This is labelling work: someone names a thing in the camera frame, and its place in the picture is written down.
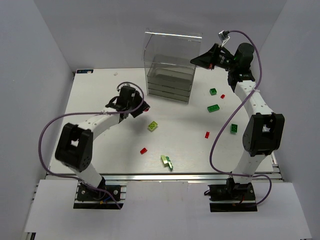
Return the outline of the small red lego front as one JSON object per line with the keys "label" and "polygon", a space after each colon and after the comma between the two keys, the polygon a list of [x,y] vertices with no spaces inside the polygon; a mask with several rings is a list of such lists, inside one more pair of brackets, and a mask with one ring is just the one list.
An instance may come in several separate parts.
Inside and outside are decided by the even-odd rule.
{"label": "small red lego front", "polygon": [[144,153],[146,153],[148,150],[146,149],[146,148],[143,148],[141,151],[140,151],[140,153],[141,154],[144,154]]}

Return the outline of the clear drawer container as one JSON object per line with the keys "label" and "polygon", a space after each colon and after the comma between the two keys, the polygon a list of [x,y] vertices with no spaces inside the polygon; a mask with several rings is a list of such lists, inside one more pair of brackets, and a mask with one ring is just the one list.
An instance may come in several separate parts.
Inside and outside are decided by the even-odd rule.
{"label": "clear drawer container", "polygon": [[189,103],[202,34],[147,28],[142,59],[149,96]]}

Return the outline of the green lego plate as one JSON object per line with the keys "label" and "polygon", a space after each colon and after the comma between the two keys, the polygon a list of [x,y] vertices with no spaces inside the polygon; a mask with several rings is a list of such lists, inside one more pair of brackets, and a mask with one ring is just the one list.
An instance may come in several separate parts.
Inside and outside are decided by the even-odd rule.
{"label": "green lego plate", "polygon": [[214,105],[208,106],[207,110],[209,113],[213,113],[213,112],[219,111],[220,107],[218,104],[214,104]]}

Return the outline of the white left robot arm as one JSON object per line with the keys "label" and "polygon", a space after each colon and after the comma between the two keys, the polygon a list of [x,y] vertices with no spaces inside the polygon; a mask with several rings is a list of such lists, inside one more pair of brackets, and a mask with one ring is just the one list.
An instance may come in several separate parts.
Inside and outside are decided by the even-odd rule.
{"label": "white left robot arm", "polygon": [[117,86],[117,91],[118,95],[93,117],[78,124],[65,124],[54,154],[56,160],[71,169],[97,195],[105,189],[105,180],[92,164],[94,140],[129,115],[135,118],[150,108],[139,86],[125,82]]}

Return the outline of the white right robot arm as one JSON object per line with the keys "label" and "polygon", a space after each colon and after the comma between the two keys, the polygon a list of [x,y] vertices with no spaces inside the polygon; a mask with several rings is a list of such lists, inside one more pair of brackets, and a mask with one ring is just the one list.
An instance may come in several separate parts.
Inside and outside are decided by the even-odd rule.
{"label": "white right robot arm", "polygon": [[260,163],[280,147],[285,117],[275,113],[258,91],[259,81],[251,71],[256,48],[250,43],[241,43],[231,54],[225,47],[214,44],[206,53],[190,60],[190,63],[207,70],[215,67],[228,72],[227,82],[241,100],[249,117],[242,136],[243,154],[226,181],[229,194],[240,194],[248,190]]}

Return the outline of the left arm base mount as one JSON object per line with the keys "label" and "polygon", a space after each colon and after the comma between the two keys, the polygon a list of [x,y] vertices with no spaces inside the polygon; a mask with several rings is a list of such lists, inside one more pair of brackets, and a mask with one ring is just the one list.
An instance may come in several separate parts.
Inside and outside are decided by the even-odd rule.
{"label": "left arm base mount", "polygon": [[93,190],[83,183],[79,183],[76,188],[73,208],[76,210],[120,210],[126,199],[126,184],[107,182],[104,188],[109,194]]}

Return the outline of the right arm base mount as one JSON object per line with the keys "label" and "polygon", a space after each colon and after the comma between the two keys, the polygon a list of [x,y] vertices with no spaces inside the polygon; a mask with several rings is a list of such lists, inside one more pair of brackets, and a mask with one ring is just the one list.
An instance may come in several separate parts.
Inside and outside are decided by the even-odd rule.
{"label": "right arm base mount", "polygon": [[204,196],[209,197],[211,213],[257,212],[256,196],[253,185],[249,183],[246,189],[228,190],[226,184],[208,185]]}

